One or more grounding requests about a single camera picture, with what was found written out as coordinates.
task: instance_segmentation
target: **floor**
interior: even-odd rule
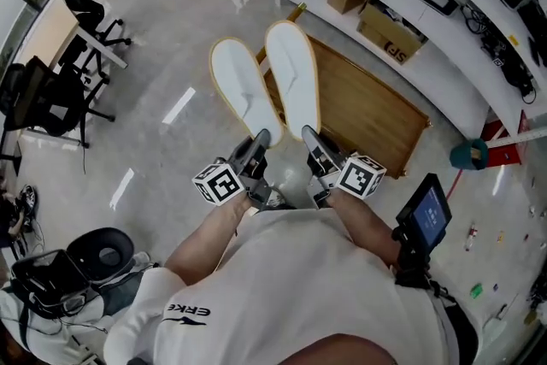
[[[219,38],[235,36],[258,51],[268,26],[285,18],[294,5],[283,2],[276,9],[274,0],[97,1],[124,19],[124,33],[134,42],[118,49],[129,67],[109,67],[112,83],[97,104],[116,114],[116,122],[91,120],[86,173],[82,149],[25,136],[18,185],[33,184],[39,190],[38,219],[46,249],[65,247],[82,233],[112,226],[129,233],[140,250],[165,260],[210,210],[191,177],[217,156],[228,156],[245,136],[211,85],[209,48]],[[462,140],[456,129],[359,44],[311,14],[298,23],[402,93],[432,120],[433,128],[423,133],[410,159],[408,176],[385,179],[370,198],[373,209],[394,225],[396,214],[428,172],[436,173],[448,191],[457,174],[448,155]],[[172,108],[190,87],[195,95],[171,121],[166,116],[173,116]],[[306,156],[304,146],[288,135],[267,155],[267,180],[299,207],[309,205]],[[454,218],[448,234],[433,253],[482,323],[509,305],[508,328],[485,346],[477,363],[509,360],[535,328],[522,321],[526,293],[546,254],[540,250],[545,227],[539,218],[546,204],[539,192],[534,195],[538,188],[532,188],[531,174],[529,168],[516,166],[464,173],[450,198]],[[535,215],[529,213],[531,193]],[[472,224],[479,234],[466,252]],[[484,292],[473,300],[469,291],[477,283]]]

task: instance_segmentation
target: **shoe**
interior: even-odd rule
[[[293,22],[278,21],[267,30],[265,47],[292,137],[303,141],[305,126],[319,133],[319,79],[308,36]]]
[[[269,148],[278,144],[285,129],[250,49],[238,39],[224,38],[211,49],[209,67],[216,90],[250,134],[256,137],[267,129]]]
[[[146,268],[147,265],[150,265],[150,255],[147,252],[140,251],[133,256],[135,261],[134,270],[139,271],[140,269]]]

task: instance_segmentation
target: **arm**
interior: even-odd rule
[[[391,238],[391,229],[363,201],[340,189],[326,199],[344,223],[355,245],[372,252],[388,266],[396,266],[401,244]]]
[[[14,226],[10,227],[8,230],[9,236],[11,236],[11,238],[16,238],[19,235],[19,233],[21,232],[21,227],[23,226],[24,220],[25,220],[25,216],[23,212],[21,211],[19,213],[19,220],[17,221],[17,223]]]
[[[177,274],[188,286],[212,274],[249,207],[246,193],[215,207],[202,225],[168,258],[165,268]]]

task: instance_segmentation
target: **logo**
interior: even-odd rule
[[[181,314],[195,315],[195,316],[209,316],[211,311],[205,309],[204,307],[194,307],[194,306],[183,306],[180,304],[170,304],[167,308],[167,312],[179,312]],[[207,326],[206,322],[196,321],[186,315],[180,316],[178,318],[163,318],[164,321],[175,321],[180,323],[181,326]]]
[[[384,45],[384,50],[401,63],[403,63],[407,59],[407,55],[403,53],[398,47],[396,47],[396,45],[394,45],[391,41],[388,41]]]
[[[197,322],[188,318],[188,316],[183,316],[181,318],[164,318],[164,321],[178,321],[181,326],[207,326],[205,322]]]

